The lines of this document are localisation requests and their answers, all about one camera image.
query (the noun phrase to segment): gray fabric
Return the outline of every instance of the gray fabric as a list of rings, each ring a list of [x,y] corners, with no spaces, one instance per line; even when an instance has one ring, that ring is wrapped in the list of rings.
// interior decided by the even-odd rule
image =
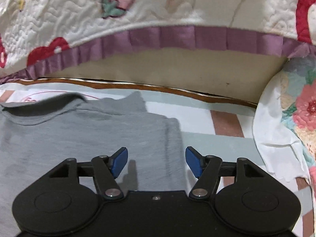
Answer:
[[[86,101],[68,93],[37,103],[5,103],[0,129],[0,236],[18,232],[11,214],[15,196],[69,157],[90,161],[124,146],[129,160],[117,179],[124,191],[185,190],[179,123],[146,112],[139,92],[121,100]]]

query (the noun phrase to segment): purple trim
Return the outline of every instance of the purple trim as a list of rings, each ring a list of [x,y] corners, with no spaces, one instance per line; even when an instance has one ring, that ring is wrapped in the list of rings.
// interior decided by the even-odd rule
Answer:
[[[97,61],[117,53],[177,47],[184,49],[233,50],[254,54],[291,57],[316,55],[316,47],[273,34],[226,27],[167,26],[127,30],[97,38],[57,53],[45,60],[0,79],[0,84],[34,80],[87,61]]]

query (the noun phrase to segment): brown stripe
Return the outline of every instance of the brown stripe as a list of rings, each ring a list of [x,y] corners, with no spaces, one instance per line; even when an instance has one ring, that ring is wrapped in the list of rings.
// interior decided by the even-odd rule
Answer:
[[[69,84],[75,84],[75,85],[81,85],[81,86],[87,86],[95,89],[137,89],[137,90],[149,90],[149,91],[159,91],[159,92],[167,92],[167,93],[173,93],[177,95],[182,95],[186,97],[191,97],[200,101],[208,102],[208,103],[232,103],[232,104],[239,104],[248,106],[251,108],[256,108],[257,105],[251,102],[232,99],[232,98],[225,98],[225,97],[210,97],[210,96],[204,96],[200,95],[197,92],[190,93],[185,92],[182,90],[177,90],[169,87],[159,87],[159,86],[146,86],[146,85],[140,85],[140,84],[117,84],[117,83],[92,83],[92,82],[83,82],[83,81],[77,81],[77,80],[70,80],[70,79],[59,79],[59,78],[49,78],[49,79],[38,79],[34,81],[12,81],[13,83],[19,83],[23,84],[25,86],[32,85],[32,84],[39,84],[39,83],[69,83]]]
[[[298,190],[302,190],[306,187],[309,187],[308,183],[303,177],[297,177],[296,178],[297,188]]]
[[[0,102],[6,102],[13,93],[14,91],[5,90],[4,93],[0,96]]]
[[[235,182],[235,177],[233,176],[224,176],[223,177],[224,186],[228,186],[230,184],[233,184]]]
[[[236,114],[211,111],[215,133],[217,135],[244,137]]]
[[[303,216],[303,237],[310,237],[314,233],[314,212],[311,210]]]

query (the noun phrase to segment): beige wall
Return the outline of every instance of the beige wall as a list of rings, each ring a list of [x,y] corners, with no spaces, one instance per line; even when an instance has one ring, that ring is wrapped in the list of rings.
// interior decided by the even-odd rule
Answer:
[[[126,81],[258,102],[286,58],[233,51],[165,48],[83,63],[48,77]]]

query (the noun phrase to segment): metal screw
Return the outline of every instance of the metal screw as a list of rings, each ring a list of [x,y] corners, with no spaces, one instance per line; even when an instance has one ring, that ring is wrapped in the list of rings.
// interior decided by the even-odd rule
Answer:
[[[192,194],[196,197],[203,197],[203,196],[207,195],[207,190],[202,189],[202,188],[194,189],[192,191]]]
[[[157,196],[153,196],[153,198],[152,198],[153,200],[160,200],[161,198],[160,198],[160,196],[159,195],[157,195]]]
[[[121,194],[121,191],[115,188],[107,189],[105,191],[105,195],[109,197],[116,197],[116,196],[119,196],[120,194]]]

